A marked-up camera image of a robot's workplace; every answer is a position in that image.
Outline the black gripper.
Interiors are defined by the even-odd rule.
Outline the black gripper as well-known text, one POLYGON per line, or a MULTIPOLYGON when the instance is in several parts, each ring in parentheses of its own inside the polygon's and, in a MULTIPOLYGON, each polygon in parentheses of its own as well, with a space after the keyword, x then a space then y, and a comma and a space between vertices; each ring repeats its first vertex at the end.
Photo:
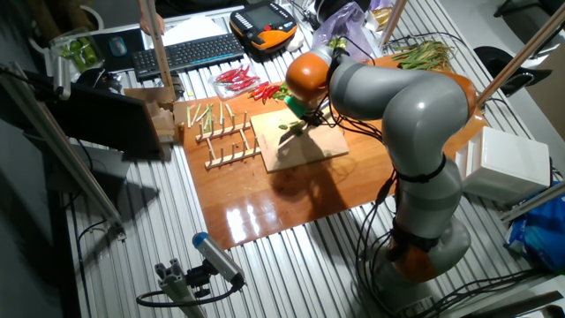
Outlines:
POLYGON ((304 116, 304 121, 307 125, 312 125, 314 127, 321 126, 322 122, 327 122, 327 111, 326 106, 320 106, 316 110, 308 113, 308 116, 304 116))

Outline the person hand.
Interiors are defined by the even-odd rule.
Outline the person hand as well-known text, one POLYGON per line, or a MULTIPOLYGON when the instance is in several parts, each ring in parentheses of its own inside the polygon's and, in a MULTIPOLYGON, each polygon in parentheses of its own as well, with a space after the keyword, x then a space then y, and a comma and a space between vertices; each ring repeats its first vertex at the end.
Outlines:
MULTIPOLYGON (((156 14, 157 21, 159 23, 160 32, 164 34, 165 32, 165 25, 163 18, 160 14, 156 14)), ((147 16, 145 13, 141 13, 140 20, 139 20, 139 27, 145 34, 150 34, 150 27, 148 24, 147 16)))

